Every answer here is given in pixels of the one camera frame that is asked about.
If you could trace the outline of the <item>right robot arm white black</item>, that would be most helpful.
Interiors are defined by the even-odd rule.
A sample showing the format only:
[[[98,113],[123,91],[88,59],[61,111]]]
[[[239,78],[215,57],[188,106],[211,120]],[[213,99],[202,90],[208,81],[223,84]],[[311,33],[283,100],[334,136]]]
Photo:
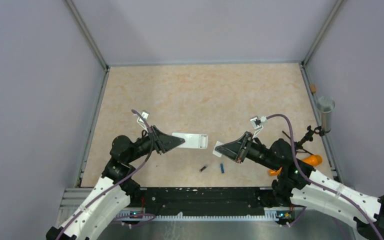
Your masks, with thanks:
[[[271,184],[271,193],[259,198],[263,206],[303,206],[346,223],[368,240],[384,240],[384,195],[360,193],[302,160],[294,161],[290,143],[282,138],[266,147],[252,136],[245,132],[214,150],[238,164],[248,159],[280,171]]]

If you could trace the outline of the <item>white remote control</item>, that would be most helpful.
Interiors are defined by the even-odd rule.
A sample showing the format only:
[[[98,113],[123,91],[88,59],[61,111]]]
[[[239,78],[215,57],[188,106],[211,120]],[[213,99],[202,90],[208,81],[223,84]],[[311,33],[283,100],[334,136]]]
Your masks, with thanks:
[[[173,132],[171,135],[184,139],[184,143],[178,146],[181,149],[204,150],[208,147],[209,136],[207,134]]]

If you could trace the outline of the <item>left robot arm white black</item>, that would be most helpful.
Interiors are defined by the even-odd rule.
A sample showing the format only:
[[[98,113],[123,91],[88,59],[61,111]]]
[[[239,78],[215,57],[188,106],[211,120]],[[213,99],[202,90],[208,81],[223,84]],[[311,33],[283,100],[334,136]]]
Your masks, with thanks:
[[[156,126],[143,130],[135,142],[126,135],[117,136],[111,143],[110,160],[101,177],[72,215],[58,227],[51,227],[47,240],[96,240],[116,215],[126,207],[140,202],[140,185],[132,179],[138,167],[131,162],[152,152],[165,154],[185,140],[161,132]]]

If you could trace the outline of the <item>blue battery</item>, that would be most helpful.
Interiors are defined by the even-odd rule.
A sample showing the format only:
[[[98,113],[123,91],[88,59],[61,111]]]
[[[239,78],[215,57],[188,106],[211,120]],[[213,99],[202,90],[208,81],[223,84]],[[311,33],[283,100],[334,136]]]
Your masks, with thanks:
[[[225,173],[223,163],[220,164],[220,172],[221,172],[222,174]]]

